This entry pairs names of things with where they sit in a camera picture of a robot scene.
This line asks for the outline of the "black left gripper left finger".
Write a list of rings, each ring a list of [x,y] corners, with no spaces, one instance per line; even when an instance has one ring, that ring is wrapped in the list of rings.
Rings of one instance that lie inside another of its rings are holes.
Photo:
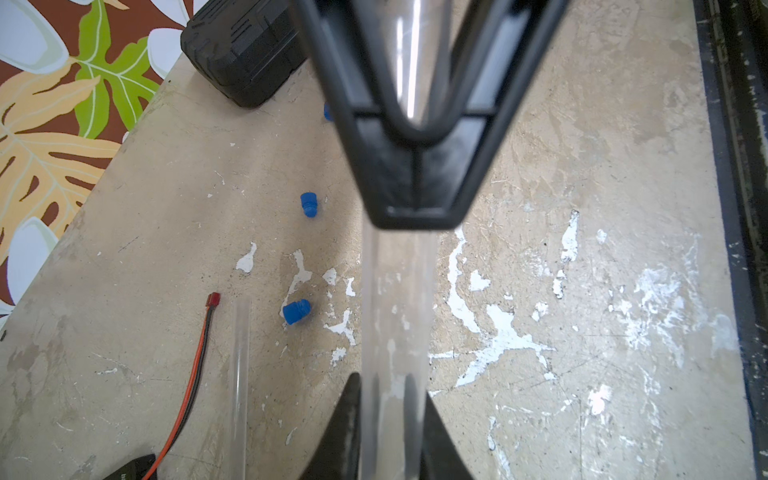
[[[353,372],[345,383],[314,454],[300,475],[301,480],[358,478],[361,388],[361,376]]]

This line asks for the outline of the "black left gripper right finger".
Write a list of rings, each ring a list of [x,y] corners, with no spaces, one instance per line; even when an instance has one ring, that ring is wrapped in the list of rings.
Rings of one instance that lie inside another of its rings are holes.
[[[422,480],[473,480],[438,411],[426,396],[420,474]]]

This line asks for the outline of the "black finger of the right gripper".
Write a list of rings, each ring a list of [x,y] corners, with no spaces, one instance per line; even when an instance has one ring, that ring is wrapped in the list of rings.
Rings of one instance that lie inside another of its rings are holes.
[[[371,223],[448,230],[469,211],[563,1],[294,1]]]

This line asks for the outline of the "clear test tube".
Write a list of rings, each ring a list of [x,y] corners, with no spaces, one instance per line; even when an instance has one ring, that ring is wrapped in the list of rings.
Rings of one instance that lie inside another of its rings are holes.
[[[250,300],[237,301],[233,328],[231,417],[226,479],[246,478]]]
[[[424,431],[437,236],[363,222],[360,476],[416,479]]]

